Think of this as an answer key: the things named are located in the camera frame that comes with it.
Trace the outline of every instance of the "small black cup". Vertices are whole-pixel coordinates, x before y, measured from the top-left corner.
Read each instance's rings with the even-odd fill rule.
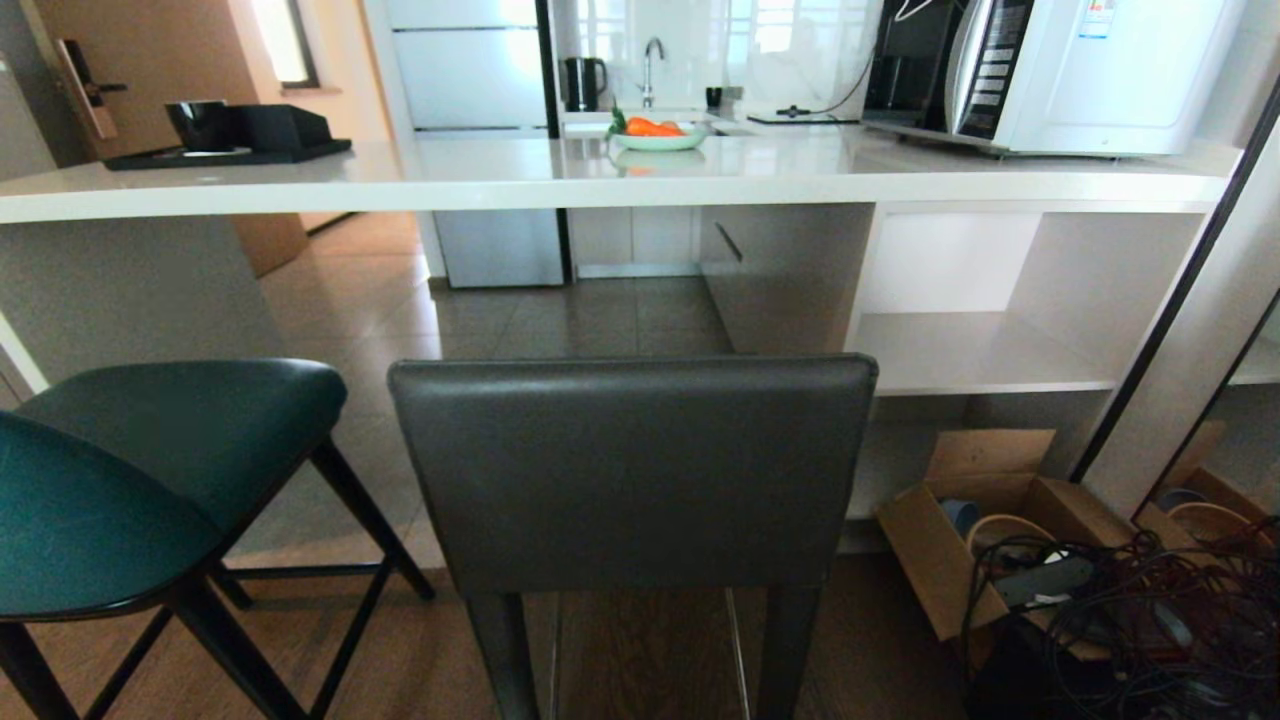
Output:
[[[227,102],[200,100],[165,105],[173,129],[187,150],[225,152],[236,149],[236,128]]]

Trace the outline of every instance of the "window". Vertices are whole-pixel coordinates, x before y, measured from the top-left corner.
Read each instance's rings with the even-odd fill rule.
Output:
[[[320,87],[298,0],[253,0],[253,15],[280,87]]]

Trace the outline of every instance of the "black tray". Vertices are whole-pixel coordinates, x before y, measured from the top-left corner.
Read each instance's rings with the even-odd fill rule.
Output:
[[[349,140],[334,140],[324,145],[312,145],[298,150],[278,150],[271,152],[244,152],[242,155],[182,155],[182,147],[148,150],[137,155],[122,155],[102,160],[109,170],[160,170],[166,168],[210,168],[225,165],[275,165],[303,163],[334,152],[351,149]]]

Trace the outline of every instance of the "cabinet handle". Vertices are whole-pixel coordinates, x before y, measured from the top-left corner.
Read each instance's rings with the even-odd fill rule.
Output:
[[[741,263],[742,261],[742,251],[739,250],[737,245],[733,243],[733,238],[728,236],[728,231],[724,229],[724,225],[722,225],[719,223],[716,223],[716,229],[721,231],[721,237],[724,238],[724,245],[728,246],[728,250],[730,250],[730,252],[733,254],[733,258],[737,258],[737,261]]]

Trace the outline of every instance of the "black kettle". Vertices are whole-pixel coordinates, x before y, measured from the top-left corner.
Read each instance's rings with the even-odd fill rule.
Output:
[[[595,68],[600,68],[596,77]],[[564,60],[564,88],[568,94],[566,108],[571,113],[591,113],[600,109],[600,94],[609,87],[609,69],[599,58],[568,58]]]

